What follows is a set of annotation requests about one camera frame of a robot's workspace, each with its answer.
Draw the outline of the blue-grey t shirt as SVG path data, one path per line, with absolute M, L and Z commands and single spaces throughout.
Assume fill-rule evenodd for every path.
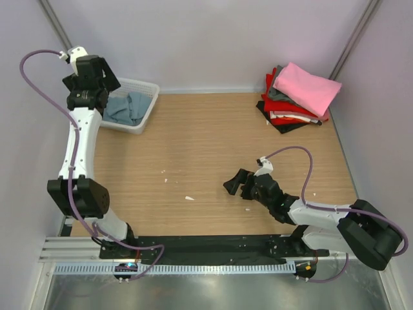
M 140 92 L 130 92 L 126 97 L 109 97 L 103 112 L 103 120 L 137 126 L 142 122 L 151 102 L 151 97 Z

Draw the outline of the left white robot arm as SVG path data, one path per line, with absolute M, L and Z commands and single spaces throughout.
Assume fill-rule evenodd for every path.
M 94 179 L 97 133 L 109 94 L 120 84 L 100 56 L 71 52 L 69 60 L 74 73 L 63 80 L 70 92 L 64 111 L 70 122 L 66 154 L 57 179 L 49 180 L 46 189 L 60 211 L 80 221 L 93 240 L 102 234 L 101 246 L 130 258 L 137 250 L 133 231 L 110 208 L 107 188 Z

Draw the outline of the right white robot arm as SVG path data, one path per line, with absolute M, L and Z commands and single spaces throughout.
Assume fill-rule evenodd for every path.
M 278 222 L 296 226 L 290 246 L 300 256 L 319 249 L 348 253 L 382 271 L 403 240 L 401 232 L 365 200 L 352 205 L 304 202 L 283 192 L 271 175 L 244 169 L 223 186 L 230 195 L 239 193 L 244 200 L 259 202 Z

